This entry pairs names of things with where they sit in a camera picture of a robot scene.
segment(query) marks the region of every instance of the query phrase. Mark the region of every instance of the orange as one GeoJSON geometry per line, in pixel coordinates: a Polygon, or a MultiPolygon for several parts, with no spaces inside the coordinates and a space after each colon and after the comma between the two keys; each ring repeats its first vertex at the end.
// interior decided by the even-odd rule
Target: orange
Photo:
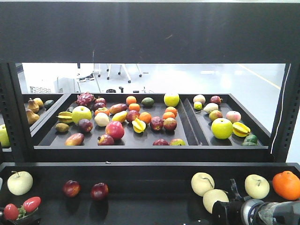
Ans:
{"type": "Polygon", "coordinates": [[[138,112],[140,111],[140,105],[137,103],[131,103],[128,106],[128,110],[137,110],[138,112]]]}
{"type": "Polygon", "coordinates": [[[128,97],[126,98],[126,104],[127,104],[127,105],[130,105],[130,104],[132,104],[132,103],[136,103],[136,98],[135,98],[134,96],[128,96],[128,97]]]}
{"type": "Polygon", "coordinates": [[[144,121],[146,124],[150,123],[151,118],[151,114],[148,112],[142,112],[139,116],[139,119],[144,121]]]}
{"type": "Polygon", "coordinates": [[[173,112],[165,112],[165,113],[163,114],[163,120],[165,120],[165,119],[167,119],[167,118],[169,118],[169,117],[175,119],[176,116],[174,115],[173,112]]]}
{"type": "Polygon", "coordinates": [[[300,197],[300,180],[291,171],[277,173],[272,181],[275,192],[287,200],[296,200],[300,197]]]}
{"type": "Polygon", "coordinates": [[[172,112],[172,113],[174,113],[175,117],[177,116],[177,109],[172,106],[165,109],[165,113],[167,113],[167,112],[172,112]]]}

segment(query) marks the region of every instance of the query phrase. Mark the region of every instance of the avocado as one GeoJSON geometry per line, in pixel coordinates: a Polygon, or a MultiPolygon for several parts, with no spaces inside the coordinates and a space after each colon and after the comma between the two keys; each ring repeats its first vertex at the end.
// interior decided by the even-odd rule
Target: avocado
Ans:
{"type": "Polygon", "coordinates": [[[248,135],[245,137],[244,142],[253,142],[257,144],[257,137],[256,135],[248,135]]]}
{"type": "Polygon", "coordinates": [[[54,104],[54,100],[47,100],[44,103],[45,109],[49,109],[54,104]]]}
{"type": "Polygon", "coordinates": [[[253,143],[253,142],[243,142],[242,145],[243,145],[243,146],[257,146],[257,143],[253,143]]]}
{"type": "Polygon", "coordinates": [[[153,104],[154,104],[154,99],[151,98],[151,97],[145,97],[142,100],[142,105],[145,106],[145,107],[152,107],[153,104]]]}

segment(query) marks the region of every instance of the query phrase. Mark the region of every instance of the mango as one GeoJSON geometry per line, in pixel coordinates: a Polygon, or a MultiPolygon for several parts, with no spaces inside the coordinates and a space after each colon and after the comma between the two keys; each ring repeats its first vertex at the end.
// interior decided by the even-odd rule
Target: mango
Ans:
{"type": "Polygon", "coordinates": [[[126,116],[127,116],[126,111],[118,112],[118,113],[114,114],[114,116],[112,117],[112,121],[119,121],[119,122],[123,123],[126,120],[126,116]]]}
{"type": "Polygon", "coordinates": [[[111,114],[116,114],[116,113],[119,113],[119,112],[122,112],[122,111],[125,111],[125,110],[127,110],[127,105],[123,104],[123,103],[112,105],[109,108],[109,112],[111,114]]]}
{"type": "Polygon", "coordinates": [[[65,141],[65,145],[67,146],[75,146],[75,145],[82,145],[84,141],[84,135],[82,133],[75,133],[71,135],[67,140],[65,141]]]}

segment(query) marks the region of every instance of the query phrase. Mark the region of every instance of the apple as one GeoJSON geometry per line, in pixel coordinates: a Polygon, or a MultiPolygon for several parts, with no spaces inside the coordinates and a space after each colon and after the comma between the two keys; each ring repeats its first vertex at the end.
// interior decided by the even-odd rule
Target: apple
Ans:
{"type": "Polygon", "coordinates": [[[219,110],[214,110],[214,111],[212,111],[210,114],[209,114],[209,118],[210,118],[210,120],[213,122],[215,119],[217,119],[217,118],[222,118],[223,117],[223,115],[222,115],[222,113],[221,113],[221,111],[219,111],[219,110]]]}
{"type": "Polygon", "coordinates": [[[108,186],[105,183],[98,183],[92,187],[90,196],[93,200],[101,201],[108,196],[108,186]]]}
{"type": "Polygon", "coordinates": [[[114,145],[114,139],[107,134],[101,135],[98,137],[98,145],[114,145]]]}
{"type": "Polygon", "coordinates": [[[7,180],[7,187],[9,191],[14,195],[23,195],[32,187],[33,178],[27,171],[12,171],[14,174],[11,175],[7,180]]]}
{"type": "Polygon", "coordinates": [[[99,112],[95,116],[94,120],[99,127],[106,127],[106,125],[109,123],[109,117],[104,112],[99,112]]]}
{"type": "Polygon", "coordinates": [[[0,125],[0,143],[3,148],[9,148],[10,142],[5,124],[0,125]]]}
{"type": "Polygon", "coordinates": [[[220,189],[212,189],[203,195],[203,205],[205,209],[212,214],[212,207],[216,201],[228,203],[229,199],[225,191],[220,189]]]}
{"type": "Polygon", "coordinates": [[[186,143],[180,138],[174,138],[170,141],[170,145],[186,145],[186,143]]]}
{"type": "Polygon", "coordinates": [[[216,103],[216,104],[220,105],[222,100],[223,99],[221,99],[220,96],[214,95],[210,98],[210,103],[216,103]]]}
{"type": "Polygon", "coordinates": [[[194,102],[194,109],[202,110],[202,103],[201,102],[194,102]]]}
{"type": "Polygon", "coordinates": [[[168,130],[168,131],[174,131],[177,127],[177,121],[174,118],[167,118],[164,120],[164,129],[168,130]]]}
{"type": "Polygon", "coordinates": [[[208,173],[198,172],[192,177],[191,185],[193,191],[203,197],[206,192],[215,188],[215,181],[208,173]]]}
{"type": "Polygon", "coordinates": [[[124,136],[124,128],[119,121],[111,121],[106,125],[105,132],[110,135],[115,141],[124,136]]]}
{"type": "Polygon", "coordinates": [[[158,139],[153,142],[153,145],[170,145],[165,139],[158,139]]]}
{"type": "Polygon", "coordinates": [[[98,103],[98,102],[102,102],[102,103],[104,103],[106,105],[106,100],[103,97],[96,98],[95,103],[98,103]]]}
{"type": "Polygon", "coordinates": [[[202,105],[205,104],[206,102],[206,99],[203,95],[196,95],[194,98],[193,98],[193,102],[201,102],[202,105]]]}
{"type": "Polygon", "coordinates": [[[241,115],[237,111],[229,111],[226,113],[226,118],[231,121],[231,123],[239,122],[241,115]]]}
{"type": "Polygon", "coordinates": [[[62,191],[67,197],[75,197],[81,190],[81,186],[78,181],[69,180],[62,187],[62,191]]]}
{"type": "Polygon", "coordinates": [[[81,132],[89,133],[93,129],[93,123],[88,119],[81,119],[78,121],[78,127],[81,132]]]}
{"type": "Polygon", "coordinates": [[[98,108],[104,108],[106,107],[106,104],[104,104],[103,102],[97,102],[93,105],[93,110],[96,111],[98,108]]]}
{"type": "Polygon", "coordinates": [[[217,139],[227,139],[233,133],[233,124],[225,118],[217,118],[211,124],[211,131],[217,139]]]}
{"type": "Polygon", "coordinates": [[[151,118],[150,127],[153,130],[160,131],[164,126],[164,121],[159,116],[154,116],[151,118]]]}
{"type": "Polygon", "coordinates": [[[172,106],[172,107],[175,107],[178,105],[179,103],[179,94],[168,94],[166,93],[164,95],[164,103],[166,106],[172,106]]]}
{"type": "Polygon", "coordinates": [[[250,197],[262,199],[268,195],[270,185],[264,177],[257,174],[251,174],[245,179],[245,189],[250,197]]]}
{"type": "Polygon", "coordinates": [[[126,120],[128,123],[131,123],[139,116],[140,116],[140,113],[137,110],[130,110],[126,115],[126,120]]]}
{"type": "Polygon", "coordinates": [[[72,111],[72,120],[75,124],[81,119],[92,119],[92,112],[83,105],[75,107],[72,111]]]}

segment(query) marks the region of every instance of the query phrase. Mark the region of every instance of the chair leg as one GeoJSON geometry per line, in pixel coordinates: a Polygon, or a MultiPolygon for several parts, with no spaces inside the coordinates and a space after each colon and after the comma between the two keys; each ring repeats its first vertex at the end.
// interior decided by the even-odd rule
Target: chair leg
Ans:
{"type": "Polygon", "coordinates": [[[142,72],[141,72],[141,69],[140,69],[140,67],[139,67],[139,65],[138,64],[136,64],[136,67],[137,67],[137,69],[138,69],[138,71],[139,71],[139,77],[142,77],[142,72]]]}
{"type": "Polygon", "coordinates": [[[126,76],[128,78],[128,83],[131,83],[131,77],[130,77],[129,72],[128,72],[127,68],[126,68],[126,65],[122,64],[121,66],[124,67],[125,74],[126,74],[126,76]]]}
{"type": "Polygon", "coordinates": [[[120,69],[119,69],[119,72],[118,72],[119,75],[121,74],[122,65],[123,65],[123,64],[120,65],[120,69]]]}
{"type": "Polygon", "coordinates": [[[111,64],[108,64],[108,74],[107,74],[107,80],[109,80],[109,76],[110,76],[110,73],[111,73],[111,68],[112,68],[112,65],[111,64]]]}

